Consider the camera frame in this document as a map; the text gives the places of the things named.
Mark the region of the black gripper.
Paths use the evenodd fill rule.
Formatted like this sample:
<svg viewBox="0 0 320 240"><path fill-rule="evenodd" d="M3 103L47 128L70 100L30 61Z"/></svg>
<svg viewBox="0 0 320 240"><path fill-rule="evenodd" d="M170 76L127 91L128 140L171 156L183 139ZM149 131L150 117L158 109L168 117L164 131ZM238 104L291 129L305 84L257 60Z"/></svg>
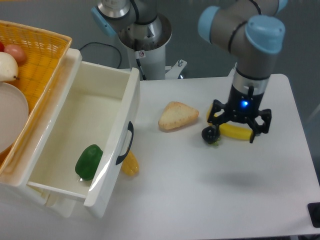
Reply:
<svg viewBox="0 0 320 240"><path fill-rule="evenodd" d="M226 122L245 123L252 129L249 142L252 144L255 137L261 133L267 134L272 120L272 110L267 108L259 110L264 94L248 96L231 86L227 103L222 103L215 99L207 118L207 122L212 125L220 125Z"/></svg>

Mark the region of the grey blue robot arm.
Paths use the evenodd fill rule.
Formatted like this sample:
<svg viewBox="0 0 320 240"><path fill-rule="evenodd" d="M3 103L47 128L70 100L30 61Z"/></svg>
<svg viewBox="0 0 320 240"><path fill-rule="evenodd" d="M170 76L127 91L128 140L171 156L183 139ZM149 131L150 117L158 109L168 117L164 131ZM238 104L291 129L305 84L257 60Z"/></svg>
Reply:
<svg viewBox="0 0 320 240"><path fill-rule="evenodd" d="M228 122L248 125L255 136L269 131L272 111L260 109L269 78L282 50L285 25L275 16L286 0L238 0L226 9L206 8L199 17L198 34L238 58L226 103L215 99L201 136L208 144L217 142Z"/></svg>

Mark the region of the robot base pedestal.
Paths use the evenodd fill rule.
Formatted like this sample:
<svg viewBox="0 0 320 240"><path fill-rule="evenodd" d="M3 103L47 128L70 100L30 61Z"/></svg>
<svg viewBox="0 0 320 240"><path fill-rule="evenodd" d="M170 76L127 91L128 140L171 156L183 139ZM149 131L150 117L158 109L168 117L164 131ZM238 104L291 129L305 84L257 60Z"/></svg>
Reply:
<svg viewBox="0 0 320 240"><path fill-rule="evenodd" d="M158 12L155 0L100 0L92 17L107 36L117 36L126 48L129 66L141 80L163 80L166 45L172 36L169 20Z"/></svg>

